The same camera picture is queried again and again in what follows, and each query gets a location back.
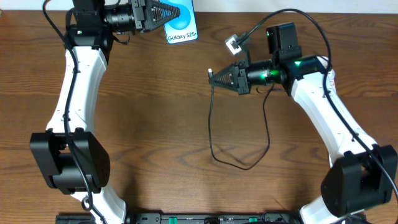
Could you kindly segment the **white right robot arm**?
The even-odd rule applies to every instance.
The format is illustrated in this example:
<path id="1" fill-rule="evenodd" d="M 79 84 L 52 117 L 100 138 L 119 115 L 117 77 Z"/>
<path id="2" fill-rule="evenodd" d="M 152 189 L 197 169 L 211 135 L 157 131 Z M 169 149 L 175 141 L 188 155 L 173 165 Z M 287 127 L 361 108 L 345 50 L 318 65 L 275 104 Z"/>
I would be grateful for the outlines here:
<path id="1" fill-rule="evenodd" d="M 249 57 L 209 74 L 212 87 L 240 95 L 279 84 L 306 112 L 327 150 L 330 170 L 320 196 L 299 211 L 302 223 L 346 223 L 397 195 L 397 152 L 380 146 L 352 117 L 334 86 L 329 57 L 303 56 L 293 23 L 267 28 L 270 60 Z"/>

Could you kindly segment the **blue Galaxy smartphone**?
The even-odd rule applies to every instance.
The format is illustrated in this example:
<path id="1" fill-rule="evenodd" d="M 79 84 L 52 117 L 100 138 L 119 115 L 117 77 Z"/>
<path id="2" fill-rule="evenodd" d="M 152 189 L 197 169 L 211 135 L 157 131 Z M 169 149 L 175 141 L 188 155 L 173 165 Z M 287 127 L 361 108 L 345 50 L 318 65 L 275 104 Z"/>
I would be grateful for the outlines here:
<path id="1" fill-rule="evenodd" d="M 160 0 L 180 9 L 180 15 L 164 24 L 168 44 L 178 44 L 198 39 L 193 0 Z"/>

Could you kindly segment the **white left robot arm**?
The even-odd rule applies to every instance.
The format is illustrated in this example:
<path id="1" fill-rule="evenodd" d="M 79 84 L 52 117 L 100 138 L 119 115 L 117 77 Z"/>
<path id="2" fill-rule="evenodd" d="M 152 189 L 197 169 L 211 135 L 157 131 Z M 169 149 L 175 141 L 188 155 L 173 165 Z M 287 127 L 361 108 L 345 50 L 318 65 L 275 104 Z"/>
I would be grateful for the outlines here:
<path id="1" fill-rule="evenodd" d="M 106 5 L 75 1 L 65 16 L 65 76 L 56 109 L 30 150 L 46 184 L 80 201 L 84 216 L 58 217 L 70 223 L 135 223 L 109 183 L 110 158 L 94 134 L 101 79 L 118 35 L 151 32 L 177 18 L 180 9 L 159 1 Z"/>

